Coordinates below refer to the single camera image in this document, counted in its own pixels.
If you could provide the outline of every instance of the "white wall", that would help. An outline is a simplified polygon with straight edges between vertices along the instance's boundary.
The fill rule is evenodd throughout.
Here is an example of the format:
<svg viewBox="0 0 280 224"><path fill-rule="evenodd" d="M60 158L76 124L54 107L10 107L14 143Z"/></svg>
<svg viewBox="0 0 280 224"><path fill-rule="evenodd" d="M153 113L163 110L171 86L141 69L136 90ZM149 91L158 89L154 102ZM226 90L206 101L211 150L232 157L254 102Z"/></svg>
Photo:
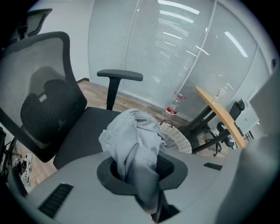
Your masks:
<svg viewBox="0 0 280 224"><path fill-rule="evenodd" d="M40 33L66 32L70 37L70 60L76 80L89 78L88 32L95 0L41 0L30 10L52 8Z"/></svg>
<svg viewBox="0 0 280 224"><path fill-rule="evenodd" d="M233 103L242 98L245 103L245 110L242 111L240 116L236 119L236 124L240 127L243 133L248 132L259 120L254 109L250 106L249 100L252 99L258 90L260 90L269 77L270 74L266 66L266 61L260 48L258 48L245 79L234 96L225 106L225 108L230 111ZM218 118L211 120L209 122L210 128L214 130L219 121L220 120Z"/></svg>
<svg viewBox="0 0 280 224"><path fill-rule="evenodd" d="M279 58L279 54L270 36L255 15L239 0L217 0L231 11L250 31L261 49L269 73L272 74L271 60Z"/></svg>
<svg viewBox="0 0 280 224"><path fill-rule="evenodd" d="M96 0L89 27L88 59L91 82L109 86L98 77L103 69L124 69L126 49L138 0Z"/></svg>

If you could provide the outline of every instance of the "gray plastic surface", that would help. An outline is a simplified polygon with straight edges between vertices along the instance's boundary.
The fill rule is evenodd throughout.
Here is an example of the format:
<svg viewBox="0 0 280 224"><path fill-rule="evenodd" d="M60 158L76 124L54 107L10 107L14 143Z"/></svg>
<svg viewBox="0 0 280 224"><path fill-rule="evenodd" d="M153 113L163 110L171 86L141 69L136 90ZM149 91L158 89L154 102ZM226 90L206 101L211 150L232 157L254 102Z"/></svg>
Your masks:
<svg viewBox="0 0 280 224"><path fill-rule="evenodd" d="M116 70L116 69L106 69L106 70L98 71L97 76L109 77L109 78L129 79L129 80L135 80L135 81L142 81L143 80L143 75L138 73L138 72Z"/></svg>
<svg viewBox="0 0 280 224"><path fill-rule="evenodd" d="M26 214L34 221L34 223L38 224L60 224L56 220L46 216L43 212L38 210L32 204L30 204L24 197L14 194L16 201L22 207L22 209L26 212Z"/></svg>
<svg viewBox="0 0 280 224"><path fill-rule="evenodd" d="M277 136L253 140L245 149L233 150L213 184L170 223L240 223L274 181L279 161Z"/></svg>
<svg viewBox="0 0 280 224"><path fill-rule="evenodd" d="M182 184L177 189L164 191L168 203L179 210L194 203L204 194L221 172L203 165L206 162L223 165L225 162L224 159L168 149L164 152L180 159L188 167L188 175ZM35 187L26 197L27 200L38 207L61 182L64 182L73 185L73 189L54 217L61 223L153 223L134 196L115 195L99 182L97 167L108 157L109 152L102 152L65 165Z"/></svg>

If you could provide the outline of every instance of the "water bottle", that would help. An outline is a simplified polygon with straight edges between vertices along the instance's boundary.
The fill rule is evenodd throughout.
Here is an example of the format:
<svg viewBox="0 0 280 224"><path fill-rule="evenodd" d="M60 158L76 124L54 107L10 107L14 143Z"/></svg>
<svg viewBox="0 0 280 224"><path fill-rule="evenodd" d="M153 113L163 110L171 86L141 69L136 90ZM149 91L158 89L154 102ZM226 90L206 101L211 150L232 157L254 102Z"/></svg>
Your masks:
<svg viewBox="0 0 280 224"><path fill-rule="evenodd" d="M217 93L215 93L212 103L218 102L222 106L225 106L235 93L226 77L222 75L216 78L215 90Z"/></svg>
<svg viewBox="0 0 280 224"><path fill-rule="evenodd" d="M174 116L175 114L177 114L178 112L178 106L180 104L181 101L185 100L186 97L184 97L182 94L177 94L175 93L176 96L173 100L172 103L170 103L170 105L166 108L166 110L164 111L164 118L166 119L171 119L172 116Z"/></svg>

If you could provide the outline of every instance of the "chair armrest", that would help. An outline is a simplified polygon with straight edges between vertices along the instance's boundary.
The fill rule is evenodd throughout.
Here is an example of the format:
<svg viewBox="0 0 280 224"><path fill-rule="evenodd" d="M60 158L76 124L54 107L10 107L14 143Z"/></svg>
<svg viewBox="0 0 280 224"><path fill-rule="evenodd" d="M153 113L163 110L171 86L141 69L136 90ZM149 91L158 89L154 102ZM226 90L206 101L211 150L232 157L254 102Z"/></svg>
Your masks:
<svg viewBox="0 0 280 224"><path fill-rule="evenodd" d="M110 79L106 102L107 110L113 110L113 106L119 88L119 82L121 81L121 79L129 79L134 81L143 80L143 75L140 73L115 69L106 69L98 71L97 76L108 77Z"/></svg>
<svg viewBox="0 0 280 224"><path fill-rule="evenodd" d="M116 69L106 69L97 72L97 76L109 77L109 78L119 78L119 79L129 79L135 81L142 81L143 75L138 72L116 70Z"/></svg>

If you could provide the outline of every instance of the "chair base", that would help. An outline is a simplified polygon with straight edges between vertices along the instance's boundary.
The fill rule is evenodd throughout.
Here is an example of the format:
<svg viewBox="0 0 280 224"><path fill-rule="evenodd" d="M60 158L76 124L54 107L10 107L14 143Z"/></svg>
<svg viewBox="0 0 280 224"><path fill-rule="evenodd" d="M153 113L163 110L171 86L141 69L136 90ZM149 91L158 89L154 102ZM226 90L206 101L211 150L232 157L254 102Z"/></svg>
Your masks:
<svg viewBox="0 0 280 224"><path fill-rule="evenodd" d="M200 146L197 135L192 134L190 131L183 133L183 135L186 137L186 139L191 144L192 149L195 149Z"/></svg>

